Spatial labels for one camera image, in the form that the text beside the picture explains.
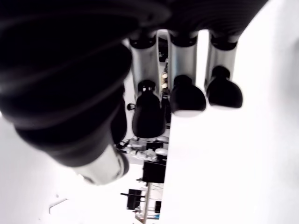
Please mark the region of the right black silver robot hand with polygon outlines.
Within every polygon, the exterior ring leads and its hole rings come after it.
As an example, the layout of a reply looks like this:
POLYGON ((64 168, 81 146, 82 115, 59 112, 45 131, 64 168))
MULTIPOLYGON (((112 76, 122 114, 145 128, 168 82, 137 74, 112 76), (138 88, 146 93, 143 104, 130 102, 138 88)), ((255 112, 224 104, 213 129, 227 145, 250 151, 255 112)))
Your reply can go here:
POLYGON ((264 0, 3 0, 0 111, 17 134, 86 181, 123 177, 114 146, 126 134, 124 80, 135 92, 132 130, 154 139, 166 109, 240 108, 232 81, 238 40, 264 0))

